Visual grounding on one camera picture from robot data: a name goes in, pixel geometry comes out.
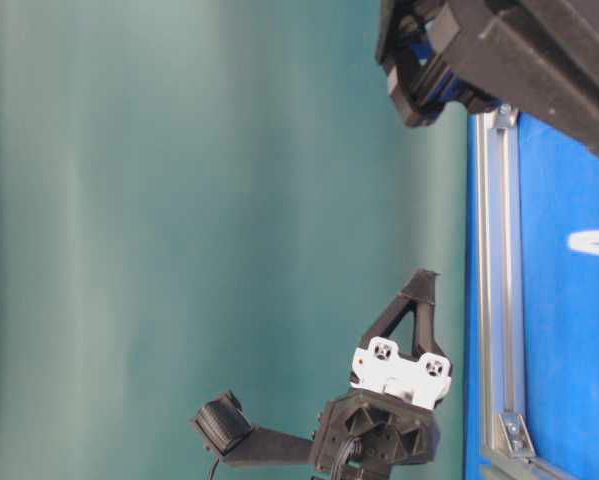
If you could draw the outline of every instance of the wire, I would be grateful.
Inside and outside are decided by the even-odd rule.
[[[208,474],[208,480],[213,480],[215,478],[215,472],[217,471],[217,467],[219,466],[219,459],[215,460],[212,468],[210,469],[210,473]]]
[[[349,437],[341,444],[330,471],[331,480],[341,480],[344,467],[348,464],[350,459],[361,456],[361,448],[362,444],[359,437]]]

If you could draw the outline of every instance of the teal curtain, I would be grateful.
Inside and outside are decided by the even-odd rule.
[[[227,388],[309,435],[419,266],[454,385],[394,478],[460,478],[465,114],[402,126],[377,14],[0,0],[0,480],[202,478],[188,420]]]

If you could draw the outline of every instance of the white mounting plate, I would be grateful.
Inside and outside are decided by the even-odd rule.
[[[359,379],[353,388],[393,395],[404,402],[433,410],[450,390],[450,361],[441,355],[424,353],[414,362],[399,356],[399,345],[374,337],[368,349],[357,348],[352,371]]]

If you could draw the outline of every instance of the blue panel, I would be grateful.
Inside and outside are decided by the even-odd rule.
[[[599,159],[523,115],[520,179],[528,422],[539,455],[599,479]]]

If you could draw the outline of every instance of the metal rail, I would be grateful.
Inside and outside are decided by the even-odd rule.
[[[538,458],[525,417],[517,110],[477,116],[481,447],[492,479],[571,479]]]

